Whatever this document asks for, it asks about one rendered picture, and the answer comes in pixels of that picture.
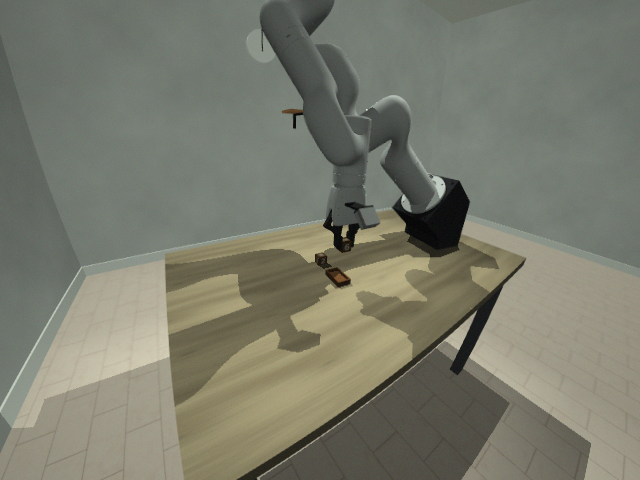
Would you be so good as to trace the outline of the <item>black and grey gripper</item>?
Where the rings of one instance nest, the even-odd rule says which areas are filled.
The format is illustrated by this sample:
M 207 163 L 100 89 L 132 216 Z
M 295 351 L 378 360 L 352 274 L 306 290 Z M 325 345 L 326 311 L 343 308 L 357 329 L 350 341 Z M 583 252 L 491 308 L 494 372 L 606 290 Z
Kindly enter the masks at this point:
M 359 187 L 344 187 L 334 183 L 334 186 L 331 186 L 327 201 L 326 221 L 323 227 L 334 234 L 334 246 L 338 250 L 342 249 L 343 237 L 341 233 L 343 226 L 348 225 L 349 231 L 346 232 L 346 238 L 352 241 L 351 247 L 354 247 L 355 234 L 360 228 L 359 224 L 357 225 L 355 210 L 345 206 L 345 203 L 351 202 L 366 206 L 366 194 L 363 185 Z M 332 222 L 333 226 L 331 226 Z

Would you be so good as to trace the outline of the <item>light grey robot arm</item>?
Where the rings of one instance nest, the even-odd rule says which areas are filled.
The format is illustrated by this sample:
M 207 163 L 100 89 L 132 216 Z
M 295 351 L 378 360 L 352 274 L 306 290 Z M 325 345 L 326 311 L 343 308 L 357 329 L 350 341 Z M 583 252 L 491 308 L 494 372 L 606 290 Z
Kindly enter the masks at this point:
M 391 95 L 357 116 L 360 82 L 349 58 L 338 46 L 314 44 L 310 38 L 334 1 L 266 0 L 260 9 L 263 33 L 303 99 L 305 123 L 333 164 L 332 182 L 366 184 L 368 153 L 391 140 L 380 164 L 402 191 L 403 208 L 412 214 L 429 211 L 444 197 L 446 185 L 426 172 L 409 145 L 407 102 Z

